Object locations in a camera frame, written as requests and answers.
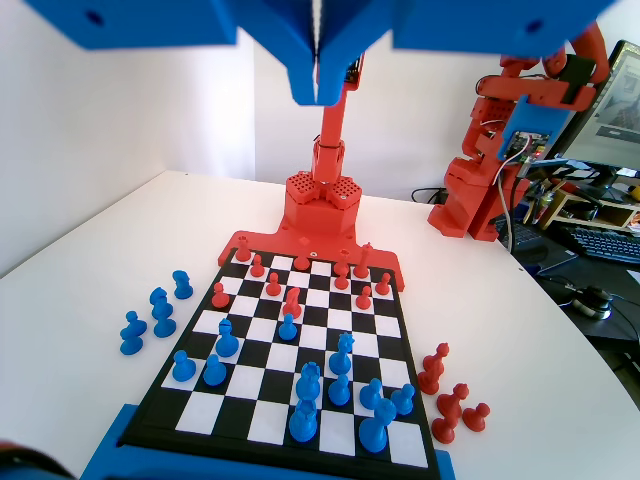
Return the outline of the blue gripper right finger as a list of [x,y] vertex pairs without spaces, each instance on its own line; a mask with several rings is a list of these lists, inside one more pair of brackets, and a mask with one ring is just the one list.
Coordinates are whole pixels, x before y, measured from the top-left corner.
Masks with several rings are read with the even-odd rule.
[[316,103],[333,106],[348,67],[392,26],[393,2],[328,0],[321,2]]

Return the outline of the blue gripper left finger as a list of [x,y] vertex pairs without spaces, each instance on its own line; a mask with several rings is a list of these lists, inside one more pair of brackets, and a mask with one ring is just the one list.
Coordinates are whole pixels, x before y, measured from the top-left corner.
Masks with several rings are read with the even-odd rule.
[[238,25],[286,68],[293,99],[315,105],[312,2],[239,1]]

